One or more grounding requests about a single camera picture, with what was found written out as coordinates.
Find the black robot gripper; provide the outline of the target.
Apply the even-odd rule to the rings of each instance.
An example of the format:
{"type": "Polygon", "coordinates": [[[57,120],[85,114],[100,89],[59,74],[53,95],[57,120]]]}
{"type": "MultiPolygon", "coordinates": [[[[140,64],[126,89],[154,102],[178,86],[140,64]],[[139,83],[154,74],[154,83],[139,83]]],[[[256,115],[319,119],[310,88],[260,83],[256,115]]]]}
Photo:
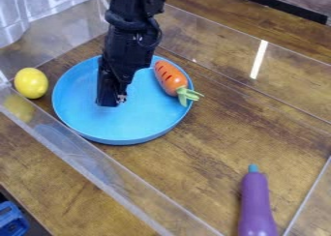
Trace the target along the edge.
{"type": "Polygon", "coordinates": [[[99,60],[99,106],[119,106],[127,101],[127,88],[136,70],[146,68],[162,40],[162,30],[154,17],[126,19],[106,12],[108,32],[104,39],[103,59],[99,60]]]}

